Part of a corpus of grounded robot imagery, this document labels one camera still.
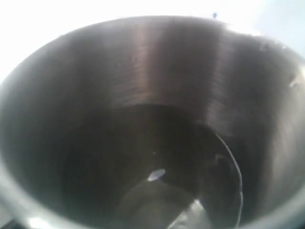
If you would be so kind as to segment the stainless steel cup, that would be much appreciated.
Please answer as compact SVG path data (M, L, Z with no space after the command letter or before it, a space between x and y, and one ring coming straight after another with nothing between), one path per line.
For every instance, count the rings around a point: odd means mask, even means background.
M196 17L59 36L0 84L0 203L28 229L302 229L305 60Z

